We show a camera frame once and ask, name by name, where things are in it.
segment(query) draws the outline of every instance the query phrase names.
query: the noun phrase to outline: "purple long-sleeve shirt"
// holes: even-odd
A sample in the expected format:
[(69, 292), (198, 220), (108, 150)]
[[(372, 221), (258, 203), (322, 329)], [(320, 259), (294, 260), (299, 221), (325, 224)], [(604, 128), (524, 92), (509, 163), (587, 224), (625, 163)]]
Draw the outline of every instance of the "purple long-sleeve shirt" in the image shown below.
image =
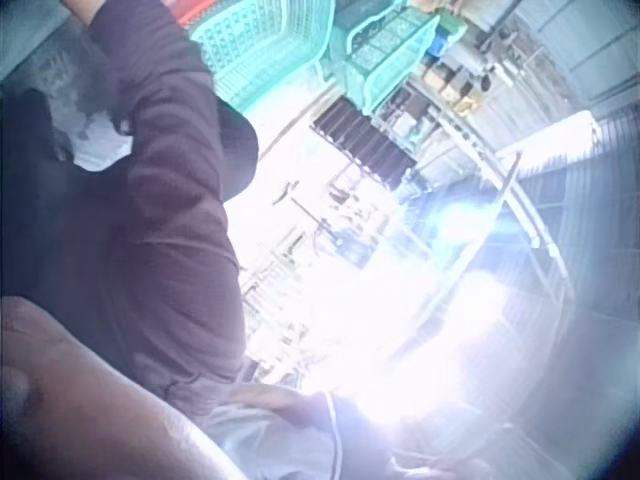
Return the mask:
[(122, 204), (69, 213), (45, 306), (199, 422), (235, 380), (245, 347), (212, 76), (159, 0), (108, 0), (90, 33), (117, 73), (134, 158)]

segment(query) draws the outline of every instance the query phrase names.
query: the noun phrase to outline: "dark fabric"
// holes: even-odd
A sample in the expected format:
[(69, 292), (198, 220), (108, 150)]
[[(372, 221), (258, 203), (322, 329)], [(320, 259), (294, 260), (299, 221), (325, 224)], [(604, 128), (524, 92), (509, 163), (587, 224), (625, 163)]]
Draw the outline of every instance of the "dark fabric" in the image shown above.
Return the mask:
[(3, 103), (2, 294), (31, 291), (63, 213), (91, 175), (59, 161), (46, 97), (29, 90)]
[[(61, 173), (60, 183), (44, 174), (45, 187), (29, 187), (51, 191), (53, 184), (72, 194), (54, 191), (46, 208), (30, 207), (56, 221), (46, 241), (34, 240), (47, 251), (41, 271), (29, 269), (38, 270), (37, 285), (14, 285), (112, 366), (198, 422), (242, 366), (238, 265), (222, 200), (253, 177), (255, 132), (230, 107), (218, 113), (197, 46), (158, 0), (109, 0), (91, 33), (117, 72), (136, 132), (133, 152), (97, 175), (54, 161), (73, 173)], [(52, 158), (52, 139), (41, 140), (11, 147), (38, 162), (37, 171)], [(241, 162), (232, 165), (233, 158)], [(4, 206), (3, 216), (24, 220), (24, 212)], [(9, 246), (3, 242), (3, 273)], [(42, 249), (21, 251), (24, 259)]]

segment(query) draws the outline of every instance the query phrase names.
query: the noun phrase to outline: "bright light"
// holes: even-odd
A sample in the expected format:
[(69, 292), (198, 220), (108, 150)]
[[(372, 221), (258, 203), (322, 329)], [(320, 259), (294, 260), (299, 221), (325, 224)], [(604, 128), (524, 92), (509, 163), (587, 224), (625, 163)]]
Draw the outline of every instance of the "bright light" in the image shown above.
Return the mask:
[(502, 317), (505, 301), (505, 288), (488, 273), (464, 276), (447, 309), (438, 341), (455, 348), (484, 336)]
[(373, 381), (353, 400), (372, 421), (393, 424), (421, 418), (458, 396), (455, 356), (437, 343), (425, 344), (393, 372)]
[(513, 160), (515, 152), (523, 152), (521, 170), (537, 170), (559, 155), (576, 160), (591, 150), (599, 129), (591, 112), (584, 110), (498, 152), (498, 157)]
[(305, 348), (338, 342), (362, 355), (413, 329), (409, 320), (425, 295), (436, 289), (439, 275), (428, 263), (399, 258), (382, 244), (362, 271), (327, 259), (305, 282), (314, 313)]
[(454, 204), (441, 213), (438, 225), (438, 240), (450, 244), (463, 244), (473, 241), (494, 221), (494, 215), (488, 207), (470, 204)]
[(321, 391), (344, 390), (356, 385), (362, 378), (371, 378), (382, 368), (380, 358), (374, 352), (335, 352), (321, 363), (310, 368), (309, 375), (302, 383), (302, 392), (312, 394)]

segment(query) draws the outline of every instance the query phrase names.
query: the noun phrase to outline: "teal plastic basket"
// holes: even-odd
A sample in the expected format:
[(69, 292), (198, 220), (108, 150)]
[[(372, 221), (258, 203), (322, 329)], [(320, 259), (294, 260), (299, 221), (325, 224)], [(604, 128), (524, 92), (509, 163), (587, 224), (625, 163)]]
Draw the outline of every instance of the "teal plastic basket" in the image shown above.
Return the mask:
[(190, 28), (216, 92), (240, 112), (327, 48), (335, 2), (222, 1)]
[(358, 0), (336, 13), (329, 41), (331, 61), (346, 60), (353, 53), (354, 39), (359, 33), (406, 3), (407, 0)]
[(377, 34), (334, 65), (338, 84), (363, 114), (371, 115), (418, 65), (439, 21), (412, 7), (391, 13)]

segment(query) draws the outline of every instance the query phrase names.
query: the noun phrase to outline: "white fabric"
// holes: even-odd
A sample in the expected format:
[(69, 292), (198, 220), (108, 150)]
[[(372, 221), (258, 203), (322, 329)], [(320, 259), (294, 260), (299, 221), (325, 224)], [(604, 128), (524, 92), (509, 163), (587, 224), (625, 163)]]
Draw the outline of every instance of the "white fabric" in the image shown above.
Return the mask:
[(217, 409), (203, 430), (249, 480), (333, 480), (334, 440), (315, 428), (229, 405)]
[(342, 475), (342, 437), (338, 429), (338, 417), (336, 407), (330, 393), (325, 393), (327, 406), (329, 407), (329, 415), (331, 416), (331, 432), (333, 433), (334, 457), (332, 466), (331, 480), (339, 480)]

